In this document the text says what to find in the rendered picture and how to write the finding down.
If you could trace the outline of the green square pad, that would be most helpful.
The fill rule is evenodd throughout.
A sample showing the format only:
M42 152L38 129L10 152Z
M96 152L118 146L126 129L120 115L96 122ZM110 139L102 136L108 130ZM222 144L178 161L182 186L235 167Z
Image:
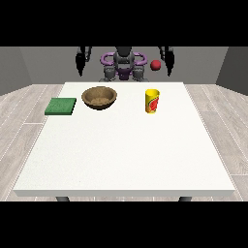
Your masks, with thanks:
M76 98L52 98L45 110L45 115L71 115Z

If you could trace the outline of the yellow cup with melon print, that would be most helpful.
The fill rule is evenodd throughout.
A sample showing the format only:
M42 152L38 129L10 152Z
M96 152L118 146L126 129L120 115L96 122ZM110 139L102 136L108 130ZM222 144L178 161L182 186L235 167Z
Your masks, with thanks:
M158 106L160 92L157 89L147 89L145 91L145 111L149 114L155 113Z

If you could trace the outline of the brown wooden bowl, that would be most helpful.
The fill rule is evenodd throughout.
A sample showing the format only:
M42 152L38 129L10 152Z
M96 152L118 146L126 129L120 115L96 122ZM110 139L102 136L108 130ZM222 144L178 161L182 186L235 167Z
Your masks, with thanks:
M88 88L81 95L83 102L88 107L95 110L109 108L115 102L116 98L116 91L106 86Z

